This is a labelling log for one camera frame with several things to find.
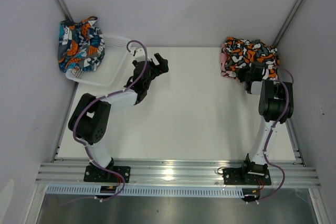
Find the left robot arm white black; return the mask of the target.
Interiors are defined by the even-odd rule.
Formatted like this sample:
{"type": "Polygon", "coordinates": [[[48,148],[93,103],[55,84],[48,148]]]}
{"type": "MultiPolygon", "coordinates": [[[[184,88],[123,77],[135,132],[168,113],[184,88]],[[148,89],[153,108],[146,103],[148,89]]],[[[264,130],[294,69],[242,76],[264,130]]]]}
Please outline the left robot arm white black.
{"type": "Polygon", "coordinates": [[[103,137],[105,135],[110,114],[141,103],[147,95],[151,82],[161,74],[169,71],[169,62],[159,53],[153,60],[134,60],[133,76],[123,91],[98,99],[90,93],[80,98],[68,122],[75,140],[81,143],[89,152],[91,163],[97,167],[95,175],[102,181],[108,182],[114,176],[113,158],[108,154],[103,137]]]}

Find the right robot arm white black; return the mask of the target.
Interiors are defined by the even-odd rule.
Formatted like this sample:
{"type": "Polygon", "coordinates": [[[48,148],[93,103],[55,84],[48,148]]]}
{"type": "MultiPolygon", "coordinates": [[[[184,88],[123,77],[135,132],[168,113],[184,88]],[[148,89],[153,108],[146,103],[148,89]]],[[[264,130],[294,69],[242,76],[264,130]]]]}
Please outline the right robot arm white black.
{"type": "Polygon", "coordinates": [[[280,128],[293,114],[293,82],[273,80],[270,69],[260,62],[239,69],[237,77],[247,93],[259,95],[261,121],[256,140],[236,173],[244,184],[270,185],[269,153],[280,128]]]}

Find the orange camouflage shorts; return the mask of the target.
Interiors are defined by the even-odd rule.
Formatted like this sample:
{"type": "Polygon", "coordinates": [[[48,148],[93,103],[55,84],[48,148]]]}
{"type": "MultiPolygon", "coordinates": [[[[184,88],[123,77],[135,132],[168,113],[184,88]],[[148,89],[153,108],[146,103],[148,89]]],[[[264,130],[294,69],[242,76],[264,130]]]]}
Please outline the orange camouflage shorts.
{"type": "Polygon", "coordinates": [[[266,64],[266,75],[263,79],[278,79],[277,68],[280,60],[277,47],[269,46],[260,39],[235,37],[227,37],[221,46],[219,63],[222,77],[237,79],[239,69],[257,61],[266,64]]]}

